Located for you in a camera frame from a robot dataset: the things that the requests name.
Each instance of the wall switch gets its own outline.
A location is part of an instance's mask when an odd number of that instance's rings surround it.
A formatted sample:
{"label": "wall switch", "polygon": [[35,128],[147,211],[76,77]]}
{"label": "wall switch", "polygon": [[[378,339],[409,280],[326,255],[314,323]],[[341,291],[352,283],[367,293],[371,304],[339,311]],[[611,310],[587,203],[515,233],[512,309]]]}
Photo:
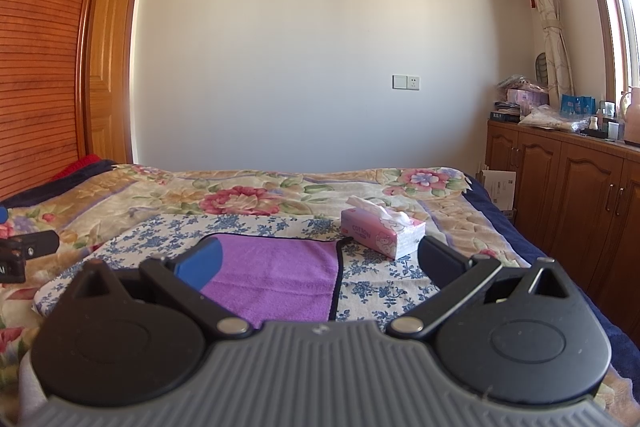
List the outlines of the wall switch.
{"label": "wall switch", "polygon": [[406,79],[407,76],[405,74],[395,74],[394,89],[406,89]]}
{"label": "wall switch", "polygon": [[414,91],[420,91],[420,77],[408,76],[406,81],[406,88],[413,89]]}

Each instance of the gray plastic panel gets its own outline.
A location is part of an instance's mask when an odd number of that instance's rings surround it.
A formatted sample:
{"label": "gray plastic panel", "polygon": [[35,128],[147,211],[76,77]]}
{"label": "gray plastic panel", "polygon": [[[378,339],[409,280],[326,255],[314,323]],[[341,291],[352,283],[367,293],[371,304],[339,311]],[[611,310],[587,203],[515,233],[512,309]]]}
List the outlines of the gray plastic panel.
{"label": "gray plastic panel", "polygon": [[555,410],[483,401],[453,384],[424,344],[387,337],[374,322],[267,323],[218,344],[190,381],[159,399],[90,409],[54,397],[23,425],[619,426],[591,400]]}

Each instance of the clear plastic bag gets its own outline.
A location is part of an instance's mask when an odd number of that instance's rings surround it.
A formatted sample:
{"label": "clear plastic bag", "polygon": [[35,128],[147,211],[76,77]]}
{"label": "clear plastic bag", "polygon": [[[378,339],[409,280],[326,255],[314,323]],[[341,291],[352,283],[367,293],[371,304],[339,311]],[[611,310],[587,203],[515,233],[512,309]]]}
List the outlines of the clear plastic bag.
{"label": "clear plastic bag", "polygon": [[502,101],[507,100],[507,91],[509,89],[521,89],[530,92],[549,92],[548,86],[540,86],[540,84],[537,84],[522,74],[512,74],[509,78],[498,82],[496,87],[500,92],[500,99]]}
{"label": "clear plastic bag", "polygon": [[543,129],[554,129],[557,131],[580,132],[589,126],[588,114],[565,114],[559,113],[548,105],[533,107],[529,116],[520,120],[519,125],[530,127],[542,127]]}

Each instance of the wooden window frame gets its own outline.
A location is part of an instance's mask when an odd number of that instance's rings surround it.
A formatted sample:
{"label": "wooden window frame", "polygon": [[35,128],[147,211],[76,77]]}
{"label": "wooden window frame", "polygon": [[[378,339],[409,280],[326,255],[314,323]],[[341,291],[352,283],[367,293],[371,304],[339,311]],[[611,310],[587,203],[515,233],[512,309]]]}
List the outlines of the wooden window frame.
{"label": "wooden window frame", "polygon": [[626,90],[630,79],[626,68],[626,41],[623,7],[620,0],[597,0],[604,41],[606,98],[617,102],[619,89]]}

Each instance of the bed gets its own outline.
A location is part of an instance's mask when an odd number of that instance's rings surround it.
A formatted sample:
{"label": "bed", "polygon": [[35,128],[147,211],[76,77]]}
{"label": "bed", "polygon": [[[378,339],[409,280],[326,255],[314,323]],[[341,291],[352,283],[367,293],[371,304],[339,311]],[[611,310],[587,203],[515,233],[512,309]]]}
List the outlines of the bed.
{"label": "bed", "polygon": [[[528,266],[543,255],[478,182],[455,169],[287,174],[93,164],[4,202],[10,217],[0,225],[0,238],[53,229],[60,248],[29,261],[25,283],[1,290],[2,412],[16,418],[18,363],[86,259],[134,267],[153,253],[180,253],[206,233],[334,241],[351,195],[425,221],[428,234],[467,256],[489,253],[503,264]],[[336,320],[373,319],[384,327],[437,291],[411,256],[391,262],[356,243],[344,250],[339,269],[339,292],[332,301]],[[596,400],[623,425],[635,425],[640,353],[590,305],[612,344],[612,367]]]}

